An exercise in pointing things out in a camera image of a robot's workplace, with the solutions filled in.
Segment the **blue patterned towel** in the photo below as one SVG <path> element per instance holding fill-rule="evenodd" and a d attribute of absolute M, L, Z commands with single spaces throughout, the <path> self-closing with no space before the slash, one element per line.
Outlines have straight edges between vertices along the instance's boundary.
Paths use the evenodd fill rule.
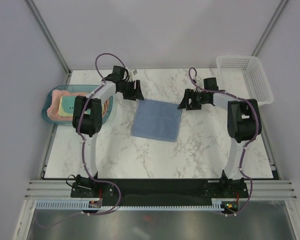
<path fill-rule="evenodd" d="M 145 99 L 138 103 L 131 135 L 156 141 L 176 142 L 181 115 L 182 111 L 176 103 Z"/>

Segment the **green yellow towel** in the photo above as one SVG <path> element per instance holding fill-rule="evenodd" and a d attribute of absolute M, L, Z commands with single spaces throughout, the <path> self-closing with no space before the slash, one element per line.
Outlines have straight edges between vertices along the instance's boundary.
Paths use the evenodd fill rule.
<path fill-rule="evenodd" d="M 60 117 L 73 117 L 76 96 L 62 96 L 59 102 L 58 114 Z M 107 99 L 102 105 L 102 117 L 108 111 L 110 100 Z"/>

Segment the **pink towel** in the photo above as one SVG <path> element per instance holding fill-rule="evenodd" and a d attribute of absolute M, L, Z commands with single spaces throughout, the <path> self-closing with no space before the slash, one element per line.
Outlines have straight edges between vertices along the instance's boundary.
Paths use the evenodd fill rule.
<path fill-rule="evenodd" d="M 87 92 L 70 92 L 68 90 L 55 89 L 51 93 L 51 103 L 47 104 L 47 109 L 43 112 L 47 116 L 47 119 L 58 125 L 70 125 L 73 117 L 61 117 L 58 114 L 60 99 L 65 96 L 83 96 L 85 97 Z"/>

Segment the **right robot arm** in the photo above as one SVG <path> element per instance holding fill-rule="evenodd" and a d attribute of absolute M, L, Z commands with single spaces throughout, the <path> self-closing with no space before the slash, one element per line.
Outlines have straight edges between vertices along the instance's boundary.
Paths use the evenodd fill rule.
<path fill-rule="evenodd" d="M 204 88 L 199 87 L 193 79 L 191 82 L 196 89 L 185 89 L 179 110 L 201 110 L 202 105 L 210 104 L 227 112 L 227 132 L 231 145 L 227 164 L 222 171 L 222 176 L 227 180 L 218 185 L 218 190 L 222 196 L 231 197 L 237 191 L 233 181 L 248 178 L 244 173 L 245 154 L 248 145 L 262 132 L 258 101 L 220 90 L 215 77 L 205 78 Z"/>

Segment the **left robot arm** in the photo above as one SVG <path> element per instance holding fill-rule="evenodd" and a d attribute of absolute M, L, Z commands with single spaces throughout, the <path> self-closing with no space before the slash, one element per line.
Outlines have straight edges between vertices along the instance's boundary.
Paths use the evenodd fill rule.
<path fill-rule="evenodd" d="M 145 99 L 140 80 L 131 80 L 127 68 L 115 65 L 112 73 L 100 85 L 87 95 L 77 96 L 74 100 L 72 126 L 82 139 L 82 168 L 86 177 L 91 179 L 83 183 L 82 191 L 88 197 L 95 197 L 100 190 L 96 165 L 97 134 L 103 126 L 103 105 L 116 93 L 121 93 L 125 100 Z"/>

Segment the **teal plastic tray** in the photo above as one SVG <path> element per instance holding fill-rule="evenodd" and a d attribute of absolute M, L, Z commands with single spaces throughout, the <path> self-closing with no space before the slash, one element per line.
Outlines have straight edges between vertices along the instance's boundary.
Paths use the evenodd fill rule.
<path fill-rule="evenodd" d="M 42 118 L 56 125 L 73 126 L 82 131 L 98 132 L 112 110 L 116 84 L 61 85 L 47 96 Z"/>

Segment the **white perforated plastic basket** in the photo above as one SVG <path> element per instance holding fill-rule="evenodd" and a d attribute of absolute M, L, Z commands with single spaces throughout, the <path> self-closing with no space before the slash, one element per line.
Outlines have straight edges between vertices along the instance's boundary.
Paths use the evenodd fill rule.
<path fill-rule="evenodd" d="M 272 104 L 274 96 L 262 66 L 255 56 L 220 55 L 216 58 L 220 88 L 259 106 Z"/>

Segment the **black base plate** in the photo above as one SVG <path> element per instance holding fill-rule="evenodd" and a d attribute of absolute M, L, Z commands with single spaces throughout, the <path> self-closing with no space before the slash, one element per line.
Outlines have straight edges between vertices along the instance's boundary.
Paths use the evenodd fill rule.
<path fill-rule="evenodd" d="M 245 199 L 249 196 L 243 179 L 98 179 L 77 176 L 72 198 L 98 198 L 106 206 L 194 206 L 209 205 L 213 199 Z"/>

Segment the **aluminium rail bar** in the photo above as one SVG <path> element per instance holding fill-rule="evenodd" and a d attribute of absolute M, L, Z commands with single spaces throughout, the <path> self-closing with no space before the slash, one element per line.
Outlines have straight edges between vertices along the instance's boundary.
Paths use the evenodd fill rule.
<path fill-rule="evenodd" d="M 31 180 L 25 194 L 33 200 L 68 200 L 71 188 L 63 180 Z M 289 180 L 253 180 L 252 200 L 296 200 L 297 195 Z"/>

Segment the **right aluminium frame post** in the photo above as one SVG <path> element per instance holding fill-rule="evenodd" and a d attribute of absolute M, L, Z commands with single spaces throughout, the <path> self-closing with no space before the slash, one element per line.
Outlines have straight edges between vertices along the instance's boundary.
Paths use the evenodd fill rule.
<path fill-rule="evenodd" d="M 262 35 L 260 36 L 255 48 L 252 51 L 252 56 L 257 57 L 262 48 L 264 47 L 266 41 L 270 37 L 272 30 L 274 29 L 275 25 L 279 21 L 280 17 L 282 16 L 283 12 L 285 11 L 287 5 L 289 4 L 290 0 L 281 0 L 276 7 L 275 11 L 273 12 L 267 26 L 265 27 Z"/>

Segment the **aluminium frame post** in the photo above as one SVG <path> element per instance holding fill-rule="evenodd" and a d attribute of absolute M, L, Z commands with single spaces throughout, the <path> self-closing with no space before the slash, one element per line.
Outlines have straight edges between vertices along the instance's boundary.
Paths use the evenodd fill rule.
<path fill-rule="evenodd" d="M 42 32 L 44 38 L 46 39 L 48 45 L 50 46 L 54 56 L 56 57 L 56 59 L 58 60 L 58 62 L 60 63 L 60 65 L 62 66 L 62 69 L 64 70 L 64 72 L 66 73 L 67 76 L 69 76 L 71 74 L 71 70 L 68 66 L 68 64 L 66 63 L 65 58 L 63 57 L 59 47 L 57 46 L 51 32 L 49 31 L 38 7 L 36 6 L 36 3 L 34 0 L 24 0 L 24 3 L 27 5 L 27 7 L 30 10 L 30 13 L 32 14 L 32 16 L 34 17 L 37 25 L 40 28 L 40 31 Z"/>
<path fill-rule="evenodd" d="M 266 41 L 270 37 L 272 30 L 274 29 L 275 25 L 279 21 L 280 17 L 282 16 L 283 12 L 285 11 L 287 5 L 289 4 L 290 0 L 281 0 L 276 7 L 275 11 L 273 12 L 267 26 L 265 27 L 262 35 L 260 36 L 255 48 L 252 51 L 252 56 L 257 57 L 262 48 L 264 47 Z"/>

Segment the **left aluminium frame post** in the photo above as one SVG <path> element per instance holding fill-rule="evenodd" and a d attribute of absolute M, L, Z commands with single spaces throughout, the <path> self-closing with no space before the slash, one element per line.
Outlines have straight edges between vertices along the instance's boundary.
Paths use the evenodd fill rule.
<path fill-rule="evenodd" d="M 64 70 L 64 72 L 66 73 L 67 76 L 69 76 L 71 74 L 71 70 L 68 66 L 68 64 L 66 63 L 65 58 L 63 57 L 59 47 L 57 46 L 51 32 L 49 31 L 38 7 L 36 6 L 36 3 L 34 0 L 24 0 L 24 3 L 27 5 L 27 7 L 30 10 L 30 13 L 32 14 L 32 16 L 34 17 L 37 25 L 40 28 L 40 31 L 42 32 L 44 38 L 46 39 L 48 45 L 50 46 L 54 56 L 56 57 L 56 59 L 58 60 L 58 62 L 60 63 L 60 65 L 62 66 L 62 69 Z"/>

